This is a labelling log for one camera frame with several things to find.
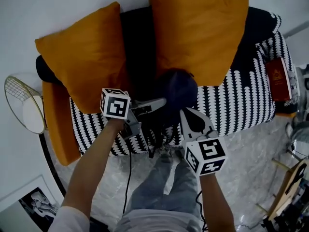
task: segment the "floor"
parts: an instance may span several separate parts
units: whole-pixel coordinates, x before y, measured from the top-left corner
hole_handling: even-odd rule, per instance
[[[273,197],[283,180],[284,171],[278,169],[271,159],[275,158],[288,166],[297,161],[285,153],[288,138],[285,125],[290,119],[275,117],[269,123],[263,123],[225,137],[229,158],[224,168],[216,174],[222,191],[232,209],[237,231],[264,231],[259,225],[263,213],[255,206],[260,203],[269,208]],[[57,161],[50,142],[52,160],[58,175],[67,188],[72,171],[77,162],[63,167]],[[132,156],[132,177],[128,197],[146,178],[158,155],[149,159],[148,155]],[[110,157],[106,171],[100,182],[92,203],[91,216],[114,228],[122,215],[126,183],[129,174],[129,157]],[[168,193],[173,181],[171,174],[166,185]]]

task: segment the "blue jeans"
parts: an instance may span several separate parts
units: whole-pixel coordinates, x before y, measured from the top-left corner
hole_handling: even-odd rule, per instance
[[[195,201],[197,178],[184,159],[176,167],[170,193],[163,194],[172,164],[173,158],[168,154],[159,157],[148,177],[133,191],[125,214],[137,209],[153,209],[186,212],[200,219]]]

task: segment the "gold wire frame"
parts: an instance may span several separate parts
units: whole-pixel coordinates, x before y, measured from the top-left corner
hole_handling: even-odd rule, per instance
[[[12,113],[14,114],[14,116],[17,118],[17,120],[19,121],[19,123],[21,123],[23,125],[23,127],[25,127],[27,130],[28,128],[24,125],[24,123],[17,117],[17,115],[15,114],[15,112],[13,111],[10,103],[9,103],[9,100],[8,100],[8,97],[7,97],[7,94],[10,94],[12,95],[13,97],[19,99],[22,103],[28,99],[28,98],[32,98],[34,104],[36,105],[40,115],[41,115],[41,118],[42,118],[42,121],[43,121],[43,125],[44,125],[44,129],[46,129],[46,123],[45,123],[45,119],[44,119],[44,116],[38,106],[38,104],[36,103],[35,99],[33,98],[33,96],[40,96],[40,93],[37,92],[36,90],[34,90],[33,88],[31,88],[30,86],[28,86],[27,84],[25,84],[24,82],[20,81],[18,78],[14,77],[14,76],[11,76],[9,75],[6,79],[5,79],[5,82],[4,82],[4,90],[5,90],[5,98],[6,98],[6,101],[12,111]],[[44,132],[44,129],[42,132],[40,133],[36,133],[36,132],[33,132],[31,131],[32,133],[35,133],[35,134],[42,134]]]

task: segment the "sleeve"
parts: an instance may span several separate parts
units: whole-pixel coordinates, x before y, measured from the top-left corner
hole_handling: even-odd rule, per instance
[[[81,211],[63,206],[50,226],[48,232],[89,232],[90,222]]]

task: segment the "forearm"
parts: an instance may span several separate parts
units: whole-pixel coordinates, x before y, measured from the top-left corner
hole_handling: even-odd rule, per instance
[[[92,198],[104,174],[112,144],[119,130],[108,122],[77,163],[62,206],[71,206],[90,216]]]
[[[233,232],[234,218],[214,174],[200,177],[205,221],[210,232]]]

